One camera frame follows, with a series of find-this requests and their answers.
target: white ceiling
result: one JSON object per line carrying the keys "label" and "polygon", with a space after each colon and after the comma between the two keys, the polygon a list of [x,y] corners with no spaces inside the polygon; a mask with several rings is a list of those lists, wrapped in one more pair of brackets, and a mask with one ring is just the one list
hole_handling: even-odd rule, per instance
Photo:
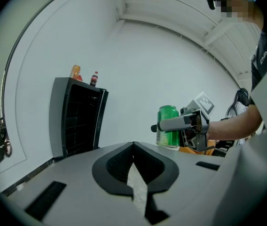
{"label": "white ceiling", "polygon": [[256,25],[210,10],[206,0],[116,0],[118,17],[171,29],[209,51],[241,87],[251,90],[250,59],[259,41]]}

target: soda can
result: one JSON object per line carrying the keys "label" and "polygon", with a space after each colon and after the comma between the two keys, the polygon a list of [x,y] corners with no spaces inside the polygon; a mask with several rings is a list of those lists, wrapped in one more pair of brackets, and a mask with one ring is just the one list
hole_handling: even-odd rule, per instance
{"label": "soda can", "polygon": [[[157,113],[157,122],[178,116],[179,112],[176,110],[175,106],[164,105],[159,109]],[[177,148],[180,145],[179,131],[167,132],[167,131],[159,131],[157,129],[157,145],[168,148]]]}

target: black shelf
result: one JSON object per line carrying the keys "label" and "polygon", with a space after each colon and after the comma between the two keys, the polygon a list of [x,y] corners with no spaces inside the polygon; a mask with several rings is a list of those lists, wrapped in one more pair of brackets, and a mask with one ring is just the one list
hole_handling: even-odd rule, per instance
{"label": "black shelf", "polygon": [[71,78],[53,84],[49,131],[53,157],[65,158],[98,148],[108,91]]}

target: black t-shirt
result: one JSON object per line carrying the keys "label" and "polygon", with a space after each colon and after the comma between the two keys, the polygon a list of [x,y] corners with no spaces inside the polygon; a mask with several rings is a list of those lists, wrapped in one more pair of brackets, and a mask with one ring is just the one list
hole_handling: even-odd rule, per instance
{"label": "black t-shirt", "polygon": [[[267,72],[267,17],[264,16],[264,25],[259,39],[256,52],[251,59],[251,75],[252,87],[255,89],[263,76]],[[254,101],[250,98],[250,105],[254,105]]]}

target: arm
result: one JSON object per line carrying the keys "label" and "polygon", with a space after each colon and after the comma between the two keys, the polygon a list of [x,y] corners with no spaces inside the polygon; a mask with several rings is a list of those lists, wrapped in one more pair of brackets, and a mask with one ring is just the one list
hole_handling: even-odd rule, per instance
{"label": "arm", "polygon": [[253,134],[262,123],[255,105],[249,105],[246,112],[224,121],[210,122],[209,140],[237,140]]}

